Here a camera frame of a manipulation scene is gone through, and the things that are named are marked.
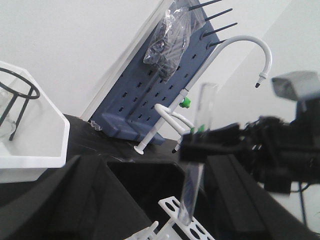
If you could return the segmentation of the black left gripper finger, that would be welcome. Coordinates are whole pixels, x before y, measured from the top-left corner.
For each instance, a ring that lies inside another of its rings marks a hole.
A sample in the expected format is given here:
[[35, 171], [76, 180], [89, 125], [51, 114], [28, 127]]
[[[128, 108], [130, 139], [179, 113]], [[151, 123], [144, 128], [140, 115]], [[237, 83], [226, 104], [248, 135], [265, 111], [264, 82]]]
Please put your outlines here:
[[79, 156], [0, 209], [3, 240], [123, 240], [151, 223], [106, 161]]

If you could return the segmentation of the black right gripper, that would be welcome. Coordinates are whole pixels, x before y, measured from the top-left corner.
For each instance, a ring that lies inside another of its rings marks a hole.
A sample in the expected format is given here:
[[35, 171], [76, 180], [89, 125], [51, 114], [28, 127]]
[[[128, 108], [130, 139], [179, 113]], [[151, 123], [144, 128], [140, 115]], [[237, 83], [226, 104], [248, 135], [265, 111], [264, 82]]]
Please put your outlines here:
[[204, 190], [217, 240], [315, 239], [228, 155], [245, 150], [245, 168], [266, 191], [289, 194], [293, 182], [319, 184], [320, 99], [298, 101], [291, 122], [261, 116], [242, 131], [231, 123], [185, 134], [179, 150], [181, 162], [205, 162]]

